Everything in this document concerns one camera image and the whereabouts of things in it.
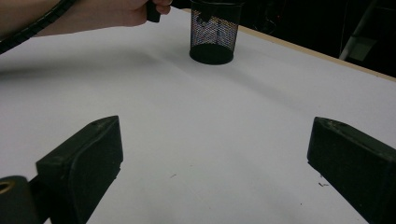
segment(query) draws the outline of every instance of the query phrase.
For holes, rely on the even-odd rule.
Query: hand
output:
[[[113,26],[136,26],[147,21],[148,0],[77,0],[61,18],[38,35],[70,34]],[[152,0],[166,15],[171,0]]]

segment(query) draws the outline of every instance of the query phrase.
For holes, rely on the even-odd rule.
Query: dark background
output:
[[[338,58],[372,2],[373,0],[246,0],[240,24]],[[174,0],[172,5],[190,8],[191,1]],[[378,61],[377,63],[388,60],[396,64],[395,33],[396,0],[378,0],[359,33],[361,37],[373,39],[375,48],[381,47],[380,50],[373,50],[374,57],[368,58]],[[358,62],[351,58],[346,60],[374,69],[368,65],[372,62]]]

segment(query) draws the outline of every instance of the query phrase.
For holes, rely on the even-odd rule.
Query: cable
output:
[[[43,17],[0,42],[0,54],[17,47],[60,18],[77,0],[61,0]]]

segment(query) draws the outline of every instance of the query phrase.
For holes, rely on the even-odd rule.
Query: white surface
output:
[[[0,176],[119,115],[124,162],[89,223],[365,223],[307,164],[314,117],[396,147],[396,83],[244,33],[193,61],[190,14],[33,38],[0,56]]]

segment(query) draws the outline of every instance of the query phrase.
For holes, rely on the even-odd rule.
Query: black mesh container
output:
[[[233,60],[243,2],[191,0],[190,56],[199,63]]]

